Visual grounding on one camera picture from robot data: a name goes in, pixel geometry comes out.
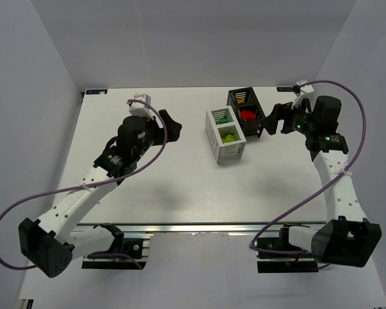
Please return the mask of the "red lime rounded lego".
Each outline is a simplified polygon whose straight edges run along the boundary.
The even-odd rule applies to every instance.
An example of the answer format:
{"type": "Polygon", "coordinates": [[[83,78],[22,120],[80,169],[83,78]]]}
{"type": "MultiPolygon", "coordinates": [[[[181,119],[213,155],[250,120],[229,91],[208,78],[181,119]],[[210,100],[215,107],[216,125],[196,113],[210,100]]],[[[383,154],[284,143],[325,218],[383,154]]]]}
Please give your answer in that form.
{"type": "Polygon", "coordinates": [[[248,111],[248,110],[242,110],[240,112],[241,120],[244,122],[250,121],[250,120],[255,120],[256,114],[253,111],[248,111]]]}

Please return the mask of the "lime green lego plate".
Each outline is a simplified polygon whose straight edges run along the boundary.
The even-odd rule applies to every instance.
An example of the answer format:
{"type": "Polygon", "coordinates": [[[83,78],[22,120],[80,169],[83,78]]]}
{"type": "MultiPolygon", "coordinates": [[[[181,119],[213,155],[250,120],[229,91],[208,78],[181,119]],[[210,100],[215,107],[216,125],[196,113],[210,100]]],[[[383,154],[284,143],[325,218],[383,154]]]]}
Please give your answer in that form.
{"type": "Polygon", "coordinates": [[[222,138],[222,141],[224,144],[235,142],[236,140],[237,139],[235,135],[232,135],[232,134],[226,135],[224,138],[222,138]]]}

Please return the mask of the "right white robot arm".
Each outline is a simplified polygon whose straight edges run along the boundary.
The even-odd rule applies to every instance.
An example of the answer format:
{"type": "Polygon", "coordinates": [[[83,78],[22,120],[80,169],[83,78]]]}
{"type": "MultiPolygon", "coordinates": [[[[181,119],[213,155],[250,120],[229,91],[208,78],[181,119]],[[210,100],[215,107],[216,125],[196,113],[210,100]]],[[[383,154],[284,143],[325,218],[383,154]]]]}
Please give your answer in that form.
{"type": "Polygon", "coordinates": [[[319,96],[310,109],[308,102],[304,99],[298,107],[276,104],[262,125],[274,135],[282,121],[282,134],[296,131],[305,136],[306,149],[325,188],[327,223],[321,229],[284,225],[276,249],[289,255],[308,252],[317,263],[364,267],[381,239],[381,228],[368,220],[347,169],[352,162],[349,148],[337,131],[342,103],[319,96]]]}

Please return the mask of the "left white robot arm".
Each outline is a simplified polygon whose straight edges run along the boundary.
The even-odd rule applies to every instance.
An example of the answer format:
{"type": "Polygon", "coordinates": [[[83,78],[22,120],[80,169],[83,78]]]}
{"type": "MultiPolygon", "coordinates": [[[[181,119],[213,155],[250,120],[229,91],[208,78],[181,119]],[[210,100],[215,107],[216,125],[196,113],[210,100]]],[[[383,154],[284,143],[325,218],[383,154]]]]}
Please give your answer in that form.
{"type": "Polygon", "coordinates": [[[97,224],[80,236],[72,232],[104,196],[123,182],[123,176],[136,170],[150,147],[179,139],[182,125],[164,109],[158,114],[126,117],[117,135],[94,161],[81,188],[71,190],[35,221],[26,218],[19,225],[22,254],[48,277],[58,276],[77,258],[113,258],[124,254],[124,233],[112,224],[97,224]]]}

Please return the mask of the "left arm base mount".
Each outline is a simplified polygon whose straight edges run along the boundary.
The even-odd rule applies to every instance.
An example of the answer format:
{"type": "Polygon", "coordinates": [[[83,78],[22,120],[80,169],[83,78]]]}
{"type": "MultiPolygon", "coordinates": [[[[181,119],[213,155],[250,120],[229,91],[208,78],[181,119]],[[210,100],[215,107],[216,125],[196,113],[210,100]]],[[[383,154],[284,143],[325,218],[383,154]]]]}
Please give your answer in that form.
{"type": "Polygon", "coordinates": [[[93,270],[143,270],[149,255],[148,239],[126,236],[118,227],[103,223],[95,225],[108,231],[113,244],[106,251],[99,251],[82,260],[82,269],[93,270]]]}

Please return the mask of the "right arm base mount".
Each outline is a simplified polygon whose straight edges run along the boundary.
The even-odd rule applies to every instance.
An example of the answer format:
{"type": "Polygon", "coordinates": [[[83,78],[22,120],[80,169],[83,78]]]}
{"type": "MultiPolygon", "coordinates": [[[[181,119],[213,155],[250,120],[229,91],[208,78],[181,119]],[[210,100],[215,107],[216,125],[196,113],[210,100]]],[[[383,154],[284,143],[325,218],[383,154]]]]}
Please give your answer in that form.
{"type": "Polygon", "coordinates": [[[257,252],[257,272],[259,274],[296,274],[319,271],[318,264],[310,253],[300,253],[301,248],[289,243],[290,227],[291,225],[285,224],[280,228],[278,236],[259,236],[255,241],[255,247],[259,249],[257,252]]]}

